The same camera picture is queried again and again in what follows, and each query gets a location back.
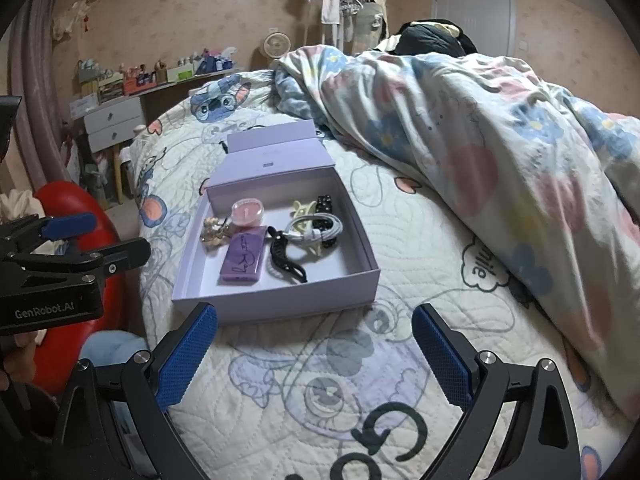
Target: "white fan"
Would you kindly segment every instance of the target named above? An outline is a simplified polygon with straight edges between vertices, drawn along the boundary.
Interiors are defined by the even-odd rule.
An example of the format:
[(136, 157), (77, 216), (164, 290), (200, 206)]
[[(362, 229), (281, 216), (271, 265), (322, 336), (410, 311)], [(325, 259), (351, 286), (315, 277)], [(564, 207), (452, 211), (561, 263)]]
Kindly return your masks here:
[(262, 43), (262, 53), (269, 59), (278, 59), (291, 49), (291, 40), (286, 34), (274, 32)]

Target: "finger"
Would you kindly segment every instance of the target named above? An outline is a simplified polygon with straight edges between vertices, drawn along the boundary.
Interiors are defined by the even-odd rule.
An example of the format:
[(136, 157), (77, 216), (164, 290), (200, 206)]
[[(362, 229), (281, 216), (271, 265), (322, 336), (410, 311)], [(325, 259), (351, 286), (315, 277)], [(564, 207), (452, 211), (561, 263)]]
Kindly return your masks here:
[(4, 359), (4, 371), (12, 381), (29, 383), (36, 375), (36, 363), (33, 357), (36, 353), (36, 343), (31, 342), (25, 348), (20, 348)]
[(16, 346), (20, 347), (20, 348), (24, 348), (25, 346), (27, 346), (31, 341), (36, 341), (36, 336), (38, 335), (38, 332), (25, 332), (24, 334), (16, 334), (14, 335), (14, 341)]

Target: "pink round container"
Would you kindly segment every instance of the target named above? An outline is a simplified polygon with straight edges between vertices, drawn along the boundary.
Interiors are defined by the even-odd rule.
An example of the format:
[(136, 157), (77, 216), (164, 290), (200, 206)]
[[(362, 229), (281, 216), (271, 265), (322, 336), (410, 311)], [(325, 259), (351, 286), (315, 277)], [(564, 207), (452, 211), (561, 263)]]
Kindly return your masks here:
[(238, 227), (260, 225), (264, 216), (264, 206), (257, 198), (243, 198), (231, 206), (231, 221)]

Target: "white door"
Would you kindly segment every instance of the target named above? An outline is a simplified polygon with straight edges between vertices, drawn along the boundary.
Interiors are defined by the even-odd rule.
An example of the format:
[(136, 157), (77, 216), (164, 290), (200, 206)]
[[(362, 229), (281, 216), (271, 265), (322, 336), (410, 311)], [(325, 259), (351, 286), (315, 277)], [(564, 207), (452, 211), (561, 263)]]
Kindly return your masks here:
[(433, 0), (434, 18), (460, 25), (480, 54), (512, 56), (515, 0)]

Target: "red inflatable chair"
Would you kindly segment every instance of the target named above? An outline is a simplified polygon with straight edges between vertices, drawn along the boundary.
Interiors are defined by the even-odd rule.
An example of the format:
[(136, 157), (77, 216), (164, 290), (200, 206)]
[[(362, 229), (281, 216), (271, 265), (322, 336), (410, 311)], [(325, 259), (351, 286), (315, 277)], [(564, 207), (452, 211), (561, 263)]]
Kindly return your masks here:
[[(66, 216), (91, 212), (97, 219), (96, 229), (78, 238), (81, 251), (89, 251), (120, 241), (114, 225), (96, 200), (81, 187), (72, 182), (51, 182), (34, 193), (42, 202), (48, 216)], [(42, 345), (37, 347), (35, 362), (36, 386), (52, 395), (65, 389), (71, 370), (78, 360), (80, 349), (86, 339), (98, 330), (124, 328), (126, 313), (122, 307), (124, 300), (124, 275), (107, 278), (102, 295), (104, 315), (100, 319), (85, 321), (47, 330)]]

